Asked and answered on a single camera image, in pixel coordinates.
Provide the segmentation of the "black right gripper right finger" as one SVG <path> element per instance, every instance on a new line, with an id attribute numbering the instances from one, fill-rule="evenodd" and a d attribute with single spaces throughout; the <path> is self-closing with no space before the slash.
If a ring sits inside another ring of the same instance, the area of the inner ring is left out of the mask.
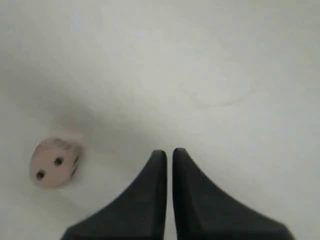
<path id="1" fill-rule="evenodd" d="M 293 240 L 281 222 L 232 198 L 184 148 L 172 156 L 172 197 L 179 240 Z"/>

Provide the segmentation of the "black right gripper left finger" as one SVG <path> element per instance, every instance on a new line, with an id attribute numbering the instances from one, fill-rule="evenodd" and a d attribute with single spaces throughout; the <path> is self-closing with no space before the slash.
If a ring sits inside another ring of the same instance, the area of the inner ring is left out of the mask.
<path id="1" fill-rule="evenodd" d="M 167 156 L 152 152 L 128 188 L 109 205 L 70 226 L 64 240 L 162 240 L 167 211 Z"/>

